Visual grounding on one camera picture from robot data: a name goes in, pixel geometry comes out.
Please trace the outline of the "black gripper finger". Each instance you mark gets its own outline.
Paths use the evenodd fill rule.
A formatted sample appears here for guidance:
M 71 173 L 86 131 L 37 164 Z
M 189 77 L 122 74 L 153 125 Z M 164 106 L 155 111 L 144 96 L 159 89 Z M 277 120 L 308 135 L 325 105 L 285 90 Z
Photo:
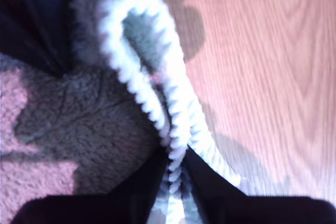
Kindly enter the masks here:
M 1 52 L 58 76 L 38 31 L 36 17 L 32 0 L 1 0 Z
M 114 223 L 146 223 L 168 164 L 165 150 L 156 150 L 112 191 Z
M 55 72 L 70 70 L 67 15 L 68 0 L 32 0 L 37 17 L 35 21 L 41 39 L 50 55 Z
M 227 204 L 246 198 L 246 194 L 215 172 L 193 149 L 183 159 L 192 183 L 192 194 L 205 223 L 228 223 Z

